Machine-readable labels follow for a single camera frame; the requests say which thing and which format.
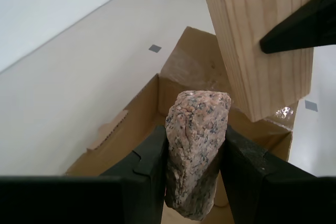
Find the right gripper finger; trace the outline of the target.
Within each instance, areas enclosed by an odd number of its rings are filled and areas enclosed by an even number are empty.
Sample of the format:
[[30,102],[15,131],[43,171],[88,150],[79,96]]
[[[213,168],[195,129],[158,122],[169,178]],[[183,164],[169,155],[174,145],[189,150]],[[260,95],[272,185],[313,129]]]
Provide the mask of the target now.
[[310,0],[260,40],[266,54],[335,44],[335,0]]

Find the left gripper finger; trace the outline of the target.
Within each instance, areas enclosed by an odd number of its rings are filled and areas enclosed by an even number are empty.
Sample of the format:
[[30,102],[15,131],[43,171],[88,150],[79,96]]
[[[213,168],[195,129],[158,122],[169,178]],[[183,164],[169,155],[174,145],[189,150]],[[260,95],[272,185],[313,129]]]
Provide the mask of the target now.
[[98,176],[3,176],[1,223],[160,223],[167,152],[157,126]]
[[335,223],[335,177],[316,177],[228,127],[222,179],[235,223]]

